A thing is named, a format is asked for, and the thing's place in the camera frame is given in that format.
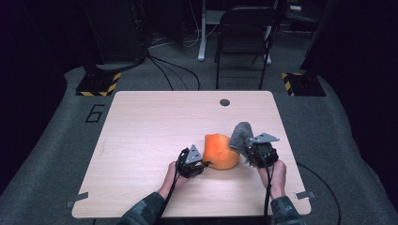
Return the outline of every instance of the forearm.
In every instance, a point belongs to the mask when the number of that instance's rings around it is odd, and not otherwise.
[[[163,206],[164,199],[158,192],[153,192],[136,203],[123,217],[117,225],[125,224],[153,224]]]
[[[271,208],[276,225],[306,224],[287,196],[274,199],[271,202]]]

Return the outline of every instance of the gray carpet floor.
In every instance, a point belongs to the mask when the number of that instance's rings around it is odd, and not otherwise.
[[[271,50],[264,90],[272,92],[283,119],[296,160],[322,177],[341,207],[342,224],[398,224],[391,205],[374,171],[361,159],[351,136],[340,100],[332,88],[319,78],[326,97],[290,97],[281,73],[300,72],[309,39],[279,33]],[[198,62],[199,43],[191,47],[170,43],[152,46],[149,52],[163,60],[194,71],[203,90],[215,89],[216,40],[207,41],[207,58]],[[252,58],[222,59],[221,90],[256,90],[261,68]],[[118,68],[122,64],[108,64]],[[244,68],[255,67],[247,71]],[[175,90],[196,90],[194,77],[181,70],[178,77],[165,68]],[[114,95],[78,97],[75,89],[84,76],[82,68],[65,74],[68,89],[51,123],[29,158],[15,175],[0,199],[0,224],[92,224],[92,219],[76,219],[65,203],[78,194],[101,128]],[[115,91],[170,90],[161,71],[146,59],[138,67],[122,73]],[[98,123],[85,123],[96,104],[103,112]],[[304,186],[313,191],[312,212],[304,216],[308,224],[337,224],[338,206],[327,187],[314,174],[299,167]],[[169,224],[260,224],[258,218],[209,218],[164,220]],[[96,224],[115,224],[116,218],[97,219]]]

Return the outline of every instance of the person's left hand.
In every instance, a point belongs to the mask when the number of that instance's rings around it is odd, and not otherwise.
[[[166,199],[167,195],[169,194],[170,188],[172,187],[174,181],[175,172],[176,172],[176,162],[173,161],[169,164],[167,174],[164,177],[163,185],[161,185],[161,188],[158,190],[158,193],[160,193],[163,199]],[[189,180],[190,180],[189,178],[186,178],[184,176],[179,176],[178,180],[176,181],[175,189],[184,186]]]

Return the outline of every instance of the wooden tabletop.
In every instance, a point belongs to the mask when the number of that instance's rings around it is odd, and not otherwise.
[[[74,204],[73,216],[120,218],[159,189],[182,149],[194,144],[203,154],[206,134],[231,137],[239,122],[249,122],[254,136],[280,139],[272,145],[287,166],[286,194],[300,214],[309,214],[309,201],[294,197],[305,188],[270,92],[123,91],[115,94],[79,191],[88,198]],[[243,162],[227,171],[205,168],[174,191],[163,217],[262,216],[266,190],[257,170]]]

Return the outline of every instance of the orange stuffed pumpkin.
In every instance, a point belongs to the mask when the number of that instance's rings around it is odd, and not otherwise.
[[[222,134],[207,134],[202,161],[209,161],[208,167],[217,170],[228,170],[237,165],[240,153],[228,146],[229,140]]]

